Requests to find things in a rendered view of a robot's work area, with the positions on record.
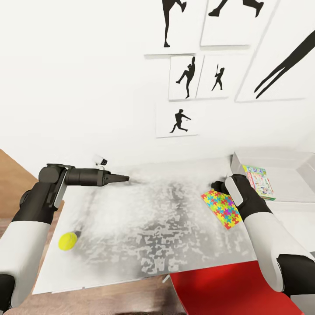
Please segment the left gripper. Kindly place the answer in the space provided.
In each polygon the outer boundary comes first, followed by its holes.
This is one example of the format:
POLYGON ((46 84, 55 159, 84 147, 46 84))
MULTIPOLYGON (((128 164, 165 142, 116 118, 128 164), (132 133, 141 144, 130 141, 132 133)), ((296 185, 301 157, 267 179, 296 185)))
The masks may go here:
POLYGON ((105 186, 107 183, 129 181, 129 177, 111 174, 109 170, 82 168, 79 174, 81 186, 105 186))

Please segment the board game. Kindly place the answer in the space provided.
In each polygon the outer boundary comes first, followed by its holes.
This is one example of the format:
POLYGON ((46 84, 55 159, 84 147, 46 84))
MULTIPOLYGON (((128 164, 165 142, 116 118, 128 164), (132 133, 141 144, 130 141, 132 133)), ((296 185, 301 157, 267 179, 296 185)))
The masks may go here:
POLYGON ((249 166, 243 167, 255 191, 264 199, 275 200, 276 197, 265 169, 249 166))

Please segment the tennis ball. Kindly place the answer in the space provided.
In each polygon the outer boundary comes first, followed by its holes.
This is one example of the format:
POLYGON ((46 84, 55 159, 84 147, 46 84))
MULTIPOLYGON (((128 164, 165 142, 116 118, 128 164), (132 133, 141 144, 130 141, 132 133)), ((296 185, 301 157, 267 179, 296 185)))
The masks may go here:
POLYGON ((67 232, 63 234, 59 241, 58 246, 63 251, 68 251, 77 243, 77 235, 73 232, 67 232))

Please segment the toy box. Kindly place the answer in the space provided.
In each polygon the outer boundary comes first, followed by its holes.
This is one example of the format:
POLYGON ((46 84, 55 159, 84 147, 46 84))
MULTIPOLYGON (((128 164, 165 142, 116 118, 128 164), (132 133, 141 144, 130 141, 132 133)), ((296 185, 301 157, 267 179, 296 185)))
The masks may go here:
POLYGON ((315 153, 235 150, 231 170, 247 177, 243 166, 263 168, 275 200, 272 211, 315 212, 315 153))

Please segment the jigsaw puzzle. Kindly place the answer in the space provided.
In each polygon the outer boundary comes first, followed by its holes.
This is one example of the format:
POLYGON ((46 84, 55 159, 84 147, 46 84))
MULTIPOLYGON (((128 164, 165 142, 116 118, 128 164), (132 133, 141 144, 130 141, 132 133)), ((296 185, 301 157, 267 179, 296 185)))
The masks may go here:
POLYGON ((227 231, 242 221, 241 215, 230 195, 225 195, 212 189, 201 195, 201 198, 227 231))

